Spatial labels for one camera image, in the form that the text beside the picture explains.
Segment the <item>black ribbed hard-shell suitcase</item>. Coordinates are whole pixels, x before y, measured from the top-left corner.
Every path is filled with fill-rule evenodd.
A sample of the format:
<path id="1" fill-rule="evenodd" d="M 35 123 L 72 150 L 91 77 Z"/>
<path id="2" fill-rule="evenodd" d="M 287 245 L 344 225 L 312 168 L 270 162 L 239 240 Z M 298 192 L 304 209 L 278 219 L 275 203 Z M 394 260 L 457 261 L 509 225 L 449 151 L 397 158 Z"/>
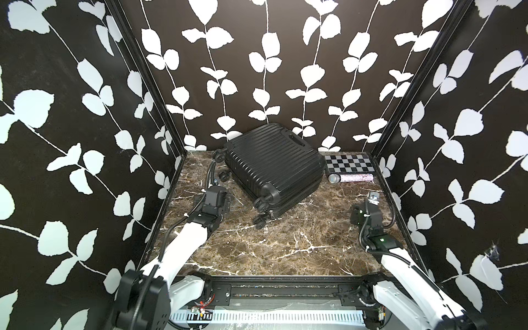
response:
<path id="1" fill-rule="evenodd" d="M 302 202 L 320 186 L 326 161 L 316 148 L 278 123 L 268 123 L 226 142 L 213 153 L 253 201 L 256 228 Z"/>

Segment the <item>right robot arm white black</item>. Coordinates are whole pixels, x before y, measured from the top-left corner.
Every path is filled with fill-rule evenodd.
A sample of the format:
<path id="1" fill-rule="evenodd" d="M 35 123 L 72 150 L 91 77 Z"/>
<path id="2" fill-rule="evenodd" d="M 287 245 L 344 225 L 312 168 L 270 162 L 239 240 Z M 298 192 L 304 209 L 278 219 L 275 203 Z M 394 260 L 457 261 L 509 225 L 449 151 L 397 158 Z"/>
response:
<path id="1" fill-rule="evenodd" d="M 352 208 L 351 223 L 359 229 L 358 243 L 387 269 L 389 279 L 365 281 L 357 290 L 368 306 L 388 309 L 408 329 L 488 329 L 481 317 L 466 311 L 436 285 L 394 236 L 387 233 L 383 214 L 374 197 Z"/>

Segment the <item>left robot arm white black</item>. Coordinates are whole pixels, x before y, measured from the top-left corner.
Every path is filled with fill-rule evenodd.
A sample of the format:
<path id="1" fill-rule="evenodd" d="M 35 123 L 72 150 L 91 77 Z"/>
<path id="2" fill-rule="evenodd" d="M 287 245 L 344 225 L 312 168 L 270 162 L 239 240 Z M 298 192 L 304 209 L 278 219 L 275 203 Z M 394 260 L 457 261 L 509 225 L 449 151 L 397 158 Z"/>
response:
<path id="1" fill-rule="evenodd" d="M 230 210 L 226 188 L 211 186 L 186 217 L 172 241 L 164 237 L 158 258 L 141 270 L 129 270 L 120 280 L 112 325 L 117 329 L 165 329 L 172 312 L 197 300 L 205 288 L 199 276 L 173 283 L 185 263 L 205 242 Z"/>

